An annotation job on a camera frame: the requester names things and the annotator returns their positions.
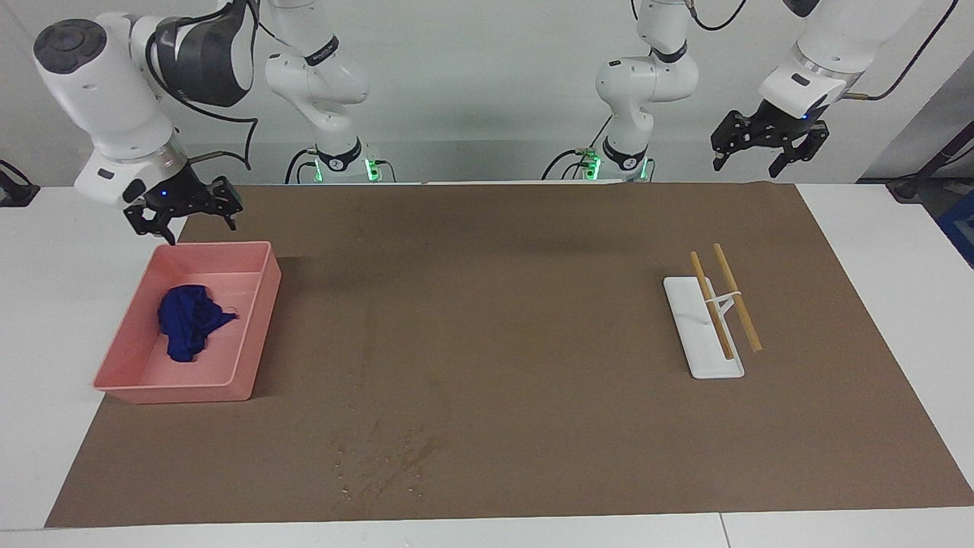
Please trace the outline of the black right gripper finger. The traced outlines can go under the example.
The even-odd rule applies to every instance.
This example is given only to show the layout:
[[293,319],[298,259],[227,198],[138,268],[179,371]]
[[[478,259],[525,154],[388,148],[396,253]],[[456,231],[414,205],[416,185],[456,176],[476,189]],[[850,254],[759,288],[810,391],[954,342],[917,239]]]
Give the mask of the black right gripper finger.
[[231,231],[237,231],[237,216],[244,210],[240,195],[227,177],[216,177],[204,186],[204,202],[199,212],[222,218]]
[[170,246],[175,246],[177,243],[177,236],[168,225],[173,219],[173,214],[166,209],[156,212],[147,208],[143,202],[134,202],[124,209],[124,216],[137,235],[159,237]]

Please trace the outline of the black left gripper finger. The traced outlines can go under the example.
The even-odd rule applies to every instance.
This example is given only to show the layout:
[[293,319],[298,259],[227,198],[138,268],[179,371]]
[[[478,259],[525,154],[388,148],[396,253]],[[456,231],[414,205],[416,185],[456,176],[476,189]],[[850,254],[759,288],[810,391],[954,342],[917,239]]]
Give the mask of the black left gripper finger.
[[807,132],[783,132],[776,129],[772,133],[772,147],[779,147],[781,151],[769,165],[769,176],[776,178],[786,167],[796,162],[813,160],[829,135],[830,129],[826,123],[814,123]]
[[745,116],[738,110],[728,112],[710,135],[713,169],[720,171],[731,155],[759,145],[761,138],[762,119],[757,113]]

